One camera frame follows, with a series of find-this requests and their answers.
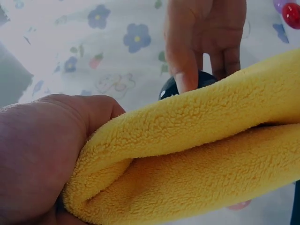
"flower pattern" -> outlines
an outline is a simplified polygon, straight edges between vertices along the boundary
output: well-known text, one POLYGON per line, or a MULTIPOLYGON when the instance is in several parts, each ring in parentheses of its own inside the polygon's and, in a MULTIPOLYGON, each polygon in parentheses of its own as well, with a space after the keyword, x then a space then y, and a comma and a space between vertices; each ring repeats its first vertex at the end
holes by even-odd
POLYGON ((15 8, 17 8, 17 9, 22 9, 22 8, 24 8, 24 6, 25 6, 25 3, 22 0, 18 0, 15 3, 15 8))
POLYGON ((76 71, 76 64, 78 59, 74 56, 71 56, 66 62, 65 62, 65 71, 66 73, 73 73, 76 71))
POLYGON ((43 85, 44 85, 44 81, 43 80, 38 81, 36 83, 36 85, 34 86, 34 88, 33 88, 32 96, 34 96, 35 93, 37 93, 38 91, 40 91, 42 89, 43 85))
POLYGON ((80 95, 83 95, 83 96, 90 96, 92 95, 92 92, 89 91, 89 90, 82 90, 80 95))
POLYGON ((151 37, 148 26, 145 24, 136 25, 134 23, 128 25, 127 34, 124 36, 123 42, 125 46, 128 46, 130 53, 136 53, 141 48, 149 46, 151 37))
POLYGON ((92 10, 88 15, 89 26, 91 28, 104 29, 106 27, 106 20, 111 11, 105 5, 99 5, 92 10))
POLYGON ((287 39, 287 35, 285 33, 285 29, 282 24, 273 24, 273 28, 277 31, 277 37, 283 42, 288 44, 289 40, 287 39))

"pink object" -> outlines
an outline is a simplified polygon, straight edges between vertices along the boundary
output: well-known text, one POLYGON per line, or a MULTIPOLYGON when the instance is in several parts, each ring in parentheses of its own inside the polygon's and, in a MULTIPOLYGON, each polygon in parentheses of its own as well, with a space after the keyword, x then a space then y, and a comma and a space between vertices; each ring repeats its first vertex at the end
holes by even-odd
POLYGON ((89 66, 92 69, 97 69, 97 67, 99 66, 101 60, 98 59, 91 59, 91 61, 89 62, 89 66))
POLYGON ((274 7, 276 11, 279 12, 280 14, 282 14, 283 6, 286 3, 295 3, 295 2, 296 0, 273 0, 274 7))
POLYGON ((234 211, 238 211, 238 210, 242 210, 243 208, 247 207, 248 205, 250 205, 250 203, 252 202, 252 200, 248 200, 246 202, 241 202, 239 204, 236 205, 232 205, 227 207, 229 210, 234 210, 234 211))

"yellow towel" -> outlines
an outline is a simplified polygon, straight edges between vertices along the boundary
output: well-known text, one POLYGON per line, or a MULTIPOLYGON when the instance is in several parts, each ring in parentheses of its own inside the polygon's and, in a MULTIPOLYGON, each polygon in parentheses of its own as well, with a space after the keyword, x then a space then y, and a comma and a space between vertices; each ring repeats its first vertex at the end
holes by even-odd
POLYGON ((88 223, 151 225, 255 198, 299 168, 300 49, 108 122, 63 199, 88 223))

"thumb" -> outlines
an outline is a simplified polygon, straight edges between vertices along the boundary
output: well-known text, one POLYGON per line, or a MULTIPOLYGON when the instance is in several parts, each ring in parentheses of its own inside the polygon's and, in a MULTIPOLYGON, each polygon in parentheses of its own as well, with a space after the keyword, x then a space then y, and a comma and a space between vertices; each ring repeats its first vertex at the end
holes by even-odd
POLYGON ((194 90, 198 86, 197 62, 191 47, 194 24, 195 16, 184 1, 168 1, 165 54, 179 93, 194 90))
POLYGON ((86 225, 86 223, 82 222, 81 220, 77 219, 67 212, 57 215, 56 221, 56 225, 86 225))

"white fabric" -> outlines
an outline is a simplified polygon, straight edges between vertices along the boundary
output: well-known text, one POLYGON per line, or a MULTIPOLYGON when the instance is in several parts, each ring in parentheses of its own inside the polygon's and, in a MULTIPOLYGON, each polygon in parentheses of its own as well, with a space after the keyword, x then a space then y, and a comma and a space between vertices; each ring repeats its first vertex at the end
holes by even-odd
MULTIPOLYGON (((50 93, 106 94, 129 111, 158 100, 169 78, 161 53, 166 1, 0 0, 0 4, 18 33, 31 43, 34 55, 27 60, 34 59, 31 68, 40 71, 20 102, 50 93)), ((272 1, 249 0, 242 67, 295 47, 287 42, 272 1)), ((211 73, 207 55, 204 71, 211 73)), ((234 207, 170 224, 287 225, 293 196, 291 184, 234 207)))

